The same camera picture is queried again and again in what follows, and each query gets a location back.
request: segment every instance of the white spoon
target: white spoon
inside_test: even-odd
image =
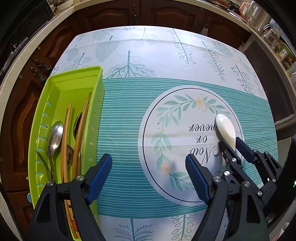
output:
[[[216,126],[222,138],[228,142],[228,144],[231,146],[233,150],[235,150],[236,135],[234,126],[231,123],[230,119],[228,119],[225,115],[218,114],[216,116]],[[225,165],[224,158],[222,158],[222,160],[222,165]]]

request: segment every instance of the white tablecloth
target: white tablecloth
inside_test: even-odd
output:
[[[75,37],[52,74],[94,65],[103,67],[106,88],[97,161],[103,153],[113,158],[98,198],[107,241],[192,238],[206,205],[184,160],[194,153],[212,174],[221,173],[217,113],[231,119],[251,148],[277,159],[266,95],[238,50],[173,28],[107,28]],[[243,166],[259,184],[255,167]],[[225,216],[218,240],[226,227]]]

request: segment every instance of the chopstick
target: chopstick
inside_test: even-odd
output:
[[[67,166],[67,143],[68,143],[68,129],[69,129],[69,120],[71,114],[72,102],[70,102],[69,108],[66,111],[66,117],[64,122],[64,130],[63,130],[63,138],[62,138],[62,147],[61,147],[61,179],[62,182],[68,182],[68,166]],[[74,238],[77,239],[76,231],[73,224],[73,212],[70,210],[71,202],[69,200],[65,200],[65,209],[67,220]]]
[[[77,135],[76,135],[76,142],[75,142],[75,148],[74,148],[74,154],[73,154],[73,164],[72,164],[72,177],[71,177],[72,180],[74,178],[76,178],[78,173],[80,173],[80,171],[78,170],[78,168],[79,168],[78,153],[79,153],[79,150],[80,150],[82,132],[83,132],[83,128],[84,128],[84,122],[85,122],[86,117],[87,117],[90,98],[91,98],[91,92],[89,92],[89,94],[87,96],[87,99],[86,99],[86,101],[84,103],[83,112],[82,112],[82,115],[81,115],[78,131],[77,131]]]

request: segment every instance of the ornate metal handle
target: ornate metal handle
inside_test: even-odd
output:
[[[138,14],[137,14],[137,7],[136,7],[136,5],[134,4],[133,5],[133,7],[132,7],[132,16],[133,16],[133,20],[134,20],[134,22],[135,22],[135,24],[137,24],[138,23],[138,18],[139,18],[139,16],[138,16]]]
[[[37,72],[37,70],[34,69],[33,67],[31,67],[31,71],[32,71],[33,75],[39,80],[39,82],[40,82],[42,85],[44,85],[45,82],[47,81],[48,77],[39,74],[39,73]]]
[[[201,21],[200,21],[200,19],[199,19],[199,20],[197,20],[197,21],[195,21],[195,27],[196,27],[196,28],[198,28],[198,27],[200,26],[200,24],[201,24]]]
[[[39,67],[41,67],[48,75],[51,74],[53,67],[52,66],[48,66],[46,64],[43,64],[42,61],[38,61],[36,60],[36,63],[38,64]]]

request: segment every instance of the printed flower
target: printed flower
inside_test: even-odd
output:
[[[195,101],[196,101],[199,109],[205,104],[205,102],[203,101],[203,98],[201,98],[201,97],[196,98]]]
[[[166,177],[170,172],[173,171],[172,169],[172,165],[168,162],[165,161],[160,167],[159,169],[163,172],[163,176]]]

